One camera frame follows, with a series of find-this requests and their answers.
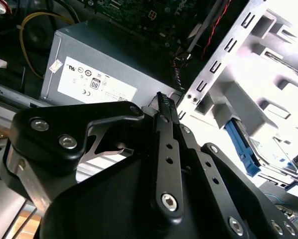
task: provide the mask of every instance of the circuit board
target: circuit board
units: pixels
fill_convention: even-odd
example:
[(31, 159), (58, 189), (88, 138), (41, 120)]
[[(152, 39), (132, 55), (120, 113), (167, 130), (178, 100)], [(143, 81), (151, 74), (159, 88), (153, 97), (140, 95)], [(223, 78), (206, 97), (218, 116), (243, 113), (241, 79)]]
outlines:
[(194, 25), (197, 0), (97, 0), (90, 7), (170, 51)]

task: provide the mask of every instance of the metal rod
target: metal rod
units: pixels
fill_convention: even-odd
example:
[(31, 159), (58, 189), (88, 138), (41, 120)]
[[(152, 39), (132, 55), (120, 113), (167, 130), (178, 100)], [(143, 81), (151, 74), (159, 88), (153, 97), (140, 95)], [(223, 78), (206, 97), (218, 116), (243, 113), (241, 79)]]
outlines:
[(17, 212), (17, 214), (14, 217), (13, 221), (11, 222), (11, 224), (7, 228), (6, 232), (4, 233), (2, 239), (5, 239), (8, 236), (8, 234), (10, 233), (11, 229), (13, 228), (14, 224), (16, 223), (16, 221), (17, 221), (17, 219), (19, 217), (19, 214), (23, 211), (23, 209), (25, 208), (26, 204), (27, 204), (27, 200), (25, 200), (25, 202), (23, 203), (23, 205), (21, 206), (21, 208)]
[(294, 68), (293, 66), (289, 65), (288, 63), (286, 63), (285, 61), (281, 60), (280, 58), (276, 57), (275, 55), (273, 55), (270, 52), (266, 52), (265, 55), (269, 58), (271, 58), (272, 60), (281, 63), (282, 65), (290, 68), (291, 70), (295, 71), (296, 73), (298, 73), (298, 69)]
[(26, 218), (25, 222), (20, 226), (20, 228), (17, 230), (17, 232), (14, 234), (14, 236), (12, 237), (12, 239), (16, 239), (18, 237), (18, 235), (21, 233), (21, 231), (24, 229), (24, 227), (26, 226), (26, 224), (29, 222), (29, 220), (35, 215), (37, 211), (37, 208), (35, 208), (31, 214)]

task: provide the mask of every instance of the power supply label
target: power supply label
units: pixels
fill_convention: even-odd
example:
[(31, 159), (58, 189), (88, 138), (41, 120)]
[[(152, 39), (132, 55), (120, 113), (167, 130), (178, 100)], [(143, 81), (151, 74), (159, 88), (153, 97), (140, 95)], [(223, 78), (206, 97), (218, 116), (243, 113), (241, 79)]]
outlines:
[(66, 57), (58, 92), (84, 103), (132, 101), (137, 89)]

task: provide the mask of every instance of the blue wire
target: blue wire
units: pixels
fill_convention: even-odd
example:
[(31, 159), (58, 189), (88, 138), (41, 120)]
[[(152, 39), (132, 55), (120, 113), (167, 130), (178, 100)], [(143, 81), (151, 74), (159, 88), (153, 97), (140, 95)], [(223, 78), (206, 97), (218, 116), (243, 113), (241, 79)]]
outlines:
[(292, 221), (292, 223), (295, 223), (298, 220), (298, 218), (296, 218), (294, 221)]
[(290, 206), (290, 204), (281, 201), (281, 199), (279, 199), (277, 196), (274, 196), (274, 195), (272, 195), (272, 194), (267, 194), (267, 193), (265, 193), (264, 195), (274, 197), (274, 198), (276, 198), (280, 203), (283, 203), (283, 204), (286, 204), (286, 205), (289, 205), (289, 206)]

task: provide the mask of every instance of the yellow wire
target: yellow wire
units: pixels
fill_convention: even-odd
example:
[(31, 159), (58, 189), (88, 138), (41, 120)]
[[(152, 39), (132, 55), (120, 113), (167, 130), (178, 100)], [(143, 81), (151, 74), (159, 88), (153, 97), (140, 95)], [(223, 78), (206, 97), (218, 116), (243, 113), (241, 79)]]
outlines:
[(31, 19), (33, 19), (34, 17), (37, 17), (37, 16), (42, 16), (42, 15), (46, 15), (46, 16), (53, 16), (55, 18), (58, 18), (58, 19), (61, 19), (65, 22), (67, 22), (69, 25), (73, 25), (74, 23), (69, 20), (68, 18), (64, 17), (64, 16), (60, 16), (60, 15), (56, 15), (56, 14), (53, 14), (53, 13), (48, 13), (48, 12), (34, 12), (30, 15), (28, 15), (27, 17), (25, 17), (25, 19), (23, 20), (23, 22), (21, 23), (21, 26), (20, 26), (20, 30), (19, 30), (19, 41), (20, 41), (20, 46), (21, 46), (21, 50), (24, 54), (24, 57), (25, 57), (25, 60), (26, 62), (28, 63), (29, 67), (31, 68), (32, 72), (38, 76), (39, 78), (42, 78), (44, 79), (42, 76), (40, 76), (36, 71), (35, 69), (33, 68), (33, 66), (31, 65), (30, 61), (29, 61), (29, 58), (28, 58), (28, 54), (26, 52), (26, 49), (25, 49), (25, 45), (24, 45), (24, 39), (23, 39), (23, 32), (24, 32), (24, 27), (26, 25), (26, 23), (28, 23)]

